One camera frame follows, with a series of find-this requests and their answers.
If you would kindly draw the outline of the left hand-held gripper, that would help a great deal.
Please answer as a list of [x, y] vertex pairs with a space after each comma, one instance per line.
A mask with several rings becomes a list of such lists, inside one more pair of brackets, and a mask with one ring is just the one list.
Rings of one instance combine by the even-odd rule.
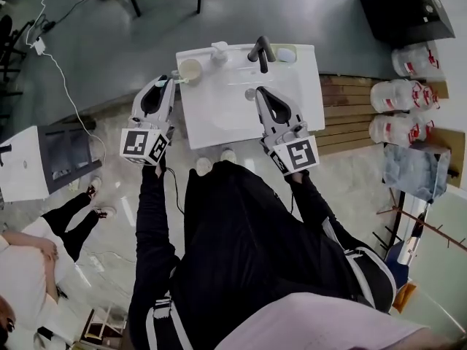
[[176, 85], [161, 75], [147, 83], [135, 96], [128, 127], [121, 131], [120, 156], [141, 166], [156, 166], [170, 145], [174, 126], [168, 121]]

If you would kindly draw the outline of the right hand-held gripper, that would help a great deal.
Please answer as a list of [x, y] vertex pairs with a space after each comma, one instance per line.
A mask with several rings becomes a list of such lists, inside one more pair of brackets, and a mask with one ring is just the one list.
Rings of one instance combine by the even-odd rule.
[[260, 144], [283, 176], [320, 163], [316, 139], [309, 134], [306, 122], [301, 122], [293, 99], [276, 88], [260, 86], [255, 90], [255, 102], [264, 129]]

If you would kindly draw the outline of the pale green plastic piece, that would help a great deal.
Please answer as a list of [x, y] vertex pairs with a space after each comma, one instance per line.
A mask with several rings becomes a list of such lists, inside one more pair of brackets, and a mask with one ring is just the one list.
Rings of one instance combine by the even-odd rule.
[[160, 80], [155, 81], [154, 86], [156, 86], [156, 87], [158, 87], [158, 88], [161, 88], [161, 87], [163, 87], [167, 82], [173, 82], [175, 85], [178, 85], [178, 84], [188, 84], [188, 83], [189, 83], [189, 79], [187, 79], [187, 78], [184, 78], [184, 79], [160, 79]]

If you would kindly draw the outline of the pale ceramic cup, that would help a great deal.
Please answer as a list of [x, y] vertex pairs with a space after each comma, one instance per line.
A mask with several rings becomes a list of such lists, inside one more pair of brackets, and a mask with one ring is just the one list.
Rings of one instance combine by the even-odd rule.
[[187, 59], [178, 65], [178, 69], [172, 72], [173, 79], [189, 79], [188, 85], [196, 86], [202, 77], [202, 66], [195, 59]]

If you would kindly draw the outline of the person's left forearm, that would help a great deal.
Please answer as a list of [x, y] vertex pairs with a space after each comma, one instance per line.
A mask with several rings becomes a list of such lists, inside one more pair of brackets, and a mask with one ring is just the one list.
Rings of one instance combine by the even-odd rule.
[[149, 309], [169, 289], [171, 272], [180, 259], [169, 240], [164, 172], [144, 166], [136, 217], [136, 278], [129, 308], [132, 330], [144, 327]]

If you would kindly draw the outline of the person's right forearm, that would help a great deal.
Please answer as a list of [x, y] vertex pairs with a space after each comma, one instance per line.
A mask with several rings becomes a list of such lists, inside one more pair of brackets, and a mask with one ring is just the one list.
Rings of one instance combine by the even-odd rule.
[[395, 278], [383, 259], [337, 220], [307, 170], [285, 177], [302, 221], [317, 236], [322, 277], [337, 296], [388, 313], [396, 296]]

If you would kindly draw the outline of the white ceramic sink basin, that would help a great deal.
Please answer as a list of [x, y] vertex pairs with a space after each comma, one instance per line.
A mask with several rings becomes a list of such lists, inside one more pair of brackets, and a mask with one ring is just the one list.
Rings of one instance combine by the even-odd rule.
[[263, 126], [251, 98], [252, 91], [259, 86], [274, 88], [294, 100], [309, 131], [325, 127], [314, 46], [287, 45], [286, 48], [295, 53], [295, 61], [269, 63], [265, 74], [261, 73], [259, 63], [247, 58], [252, 47], [252, 44], [228, 45], [224, 49], [227, 60], [223, 64], [211, 59], [213, 47], [176, 54], [178, 65], [188, 60], [201, 65], [198, 83], [180, 85], [191, 149], [259, 139]]

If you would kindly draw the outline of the clear soap dish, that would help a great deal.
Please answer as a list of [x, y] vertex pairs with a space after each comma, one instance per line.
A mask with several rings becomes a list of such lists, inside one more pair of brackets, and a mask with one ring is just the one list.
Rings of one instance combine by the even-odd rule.
[[297, 60], [297, 49], [292, 44], [273, 44], [271, 46], [276, 61], [283, 63], [295, 63]]

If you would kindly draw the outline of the black faucet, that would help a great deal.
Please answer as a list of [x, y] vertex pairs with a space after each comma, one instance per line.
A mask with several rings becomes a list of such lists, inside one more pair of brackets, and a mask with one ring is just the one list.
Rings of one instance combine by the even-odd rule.
[[275, 62], [275, 54], [271, 48], [269, 39], [266, 36], [260, 36], [254, 47], [247, 55], [250, 62], [260, 63], [260, 72], [266, 74], [269, 70], [268, 63]]

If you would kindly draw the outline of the wooden slatted platform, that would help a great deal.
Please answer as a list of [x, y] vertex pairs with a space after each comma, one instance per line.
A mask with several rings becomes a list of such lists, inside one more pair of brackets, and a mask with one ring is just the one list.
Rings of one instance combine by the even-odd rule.
[[320, 75], [325, 128], [314, 132], [320, 155], [331, 155], [374, 144], [369, 134], [377, 111], [371, 105], [372, 87], [379, 79]]

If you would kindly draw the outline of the clear soap pump bottle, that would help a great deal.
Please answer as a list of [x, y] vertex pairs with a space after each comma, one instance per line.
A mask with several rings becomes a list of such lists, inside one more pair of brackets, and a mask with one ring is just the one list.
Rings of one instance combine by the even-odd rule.
[[211, 44], [212, 52], [211, 52], [211, 61], [216, 64], [217, 66], [222, 66], [224, 63], [228, 61], [228, 43], [221, 41], [221, 42], [214, 42]]

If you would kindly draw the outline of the dark grey cabinet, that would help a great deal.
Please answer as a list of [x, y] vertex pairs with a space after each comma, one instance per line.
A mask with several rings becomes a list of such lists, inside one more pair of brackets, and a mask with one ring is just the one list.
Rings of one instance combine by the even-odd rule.
[[90, 135], [80, 123], [37, 128], [42, 168], [49, 194], [102, 167], [90, 151]]

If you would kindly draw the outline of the person's black clothing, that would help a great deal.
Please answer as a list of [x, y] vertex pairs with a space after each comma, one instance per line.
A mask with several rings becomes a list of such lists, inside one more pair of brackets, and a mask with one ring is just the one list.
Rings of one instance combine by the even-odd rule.
[[[165, 295], [194, 350], [214, 350], [256, 311], [291, 293], [342, 298], [322, 277], [317, 236], [243, 166], [220, 161], [205, 176], [191, 171], [184, 221], [185, 254]], [[150, 350], [146, 321], [132, 330], [128, 319], [135, 350]]]

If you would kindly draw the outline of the grey marble slab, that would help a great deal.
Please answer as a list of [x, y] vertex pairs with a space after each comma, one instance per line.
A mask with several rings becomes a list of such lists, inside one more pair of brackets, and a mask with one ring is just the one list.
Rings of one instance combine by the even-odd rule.
[[417, 141], [410, 147], [386, 144], [382, 181], [427, 203], [447, 190], [451, 152], [445, 147]]

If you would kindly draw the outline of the black office chair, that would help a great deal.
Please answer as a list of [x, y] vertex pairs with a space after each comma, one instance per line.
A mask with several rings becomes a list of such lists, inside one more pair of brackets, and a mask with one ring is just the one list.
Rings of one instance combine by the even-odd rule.
[[0, 73], [3, 74], [4, 82], [9, 82], [9, 72], [19, 72], [18, 69], [11, 69], [9, 67], [11, 55], [17, 54], [22, 60], [26, 58], [26, 52], [17, 50], [15, 45], [24, 31], [34, 24], [34, 21], [28, 21], [20, 30], [13, 30], [12, 24], [13, 21], [9, 15], [4, 15], [0, 19]]

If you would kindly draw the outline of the black box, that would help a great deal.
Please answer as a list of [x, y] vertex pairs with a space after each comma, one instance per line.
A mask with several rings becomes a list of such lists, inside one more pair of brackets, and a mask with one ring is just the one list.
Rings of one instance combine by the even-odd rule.
[[402, 48], [455, 32], [441, 0], [360, 0], [375, 39]]

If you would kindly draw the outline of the brown cardboard sheet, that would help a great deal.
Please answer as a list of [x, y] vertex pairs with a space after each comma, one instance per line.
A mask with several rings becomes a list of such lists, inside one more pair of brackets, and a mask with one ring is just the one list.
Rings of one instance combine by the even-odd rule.
[[466, 134], [444, 128], [433, 128], [428, 138], [429, 142], [451, 152], [447, 183], [461, 188], [463, 178], [464, 156], [466, 151]]

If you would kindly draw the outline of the wooden coat rack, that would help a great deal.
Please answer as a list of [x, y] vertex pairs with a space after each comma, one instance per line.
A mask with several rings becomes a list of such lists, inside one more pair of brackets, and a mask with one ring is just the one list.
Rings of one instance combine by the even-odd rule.
[[397, 238], [401, 241], [401, 238], [399, 238], [397, 236], [397, 233], [398, 233], [401, 217], [405, 216], [405, 217], [408, 217], [408, 218], [414, 220], [416, 225], [421, 224], [425, 229], [429, 229], [432, 232], [434, 232], [435, 234], [437, 234], [437, 235], [441, 236], [442, 238], [446, 239], [447, 240], [447, 247], [449, 247], [451, 244], [456, 245], [457, 247], [459, 247], [460, 249], [462, 249], [464, 252], [467, 253], [467, 246], [463, 244], [467, 240], [467, 238], [463, 238], [461, 241], [456, 241], [451, 236], [448, 236], [446, 233], [441, 232], [441, 226], [434, 227], [432, 225], [429, 225], [424, 220], [419, 219], [418, 217], [414, 217], [410, 213], [404, 211], [403, 207], [404, 207], [404, 201], [405, 201], [406, 193], [405, 192], [400, 192], [399, 197], [398, 197], [398, 201], [396, 201], [395, 196], [394, 196], [393, 191], [392, 191], [391, 188], [389, 189], [389, 191], [390, 191], [390, 197], [391, 197], [392, 202], [393, 202], [393, 206], [388, 210], [378, 211], [377, 212], [377, 215], [383, 215], [383, 214], [387, 214], [387, 213], [391, 213], [391, 212], [396, 213], [395, 223], [394, 223], [393, 229], [388, 228], [388, 230], [391, 232], [391, 238], [390, 238], [389, 244], [386, 244], [382, 239], [377, 237], [377, 239], [380, 241], [380, 243], [381, 243], [384, 250], [386, 250], [388, 252], [389, 248], [394, 245], [395, 240]]

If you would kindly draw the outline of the blue plastic chair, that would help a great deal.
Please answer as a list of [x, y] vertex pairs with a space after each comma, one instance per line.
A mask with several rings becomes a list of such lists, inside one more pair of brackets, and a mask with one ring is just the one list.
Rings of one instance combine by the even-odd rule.
[[399, 241], [387, 252], [385, 263], [395, 279], [396, 289], [399, 290], [409, 280], [409, 266], [414, 257], [413, 247], [408, 241]]

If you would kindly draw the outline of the person's pink top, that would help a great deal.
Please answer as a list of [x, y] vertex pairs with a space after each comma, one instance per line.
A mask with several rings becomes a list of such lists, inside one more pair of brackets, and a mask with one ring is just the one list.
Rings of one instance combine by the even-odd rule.
[[241, 323], [215, 350], [467, 350], [430, 328], [351, 300], [293, 293]]

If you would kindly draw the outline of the orange envelope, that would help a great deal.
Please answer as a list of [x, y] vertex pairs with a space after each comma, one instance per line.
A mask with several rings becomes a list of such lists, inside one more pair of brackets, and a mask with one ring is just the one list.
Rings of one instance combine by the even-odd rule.
[[407, 282], [402, 288], [399, 289], [392, 307], [398, 312], [402, 313], [406, 304], [409, 302], [412, 294], [416, 290], [417, 286], [411, 282]]

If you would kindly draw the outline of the wooden stool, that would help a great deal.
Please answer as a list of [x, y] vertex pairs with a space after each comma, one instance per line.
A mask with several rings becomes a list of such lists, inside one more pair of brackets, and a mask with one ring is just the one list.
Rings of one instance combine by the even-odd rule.
[[117, 306], [93, 308], [77, 344], [84, 350], [121, 350], [128, 314]]

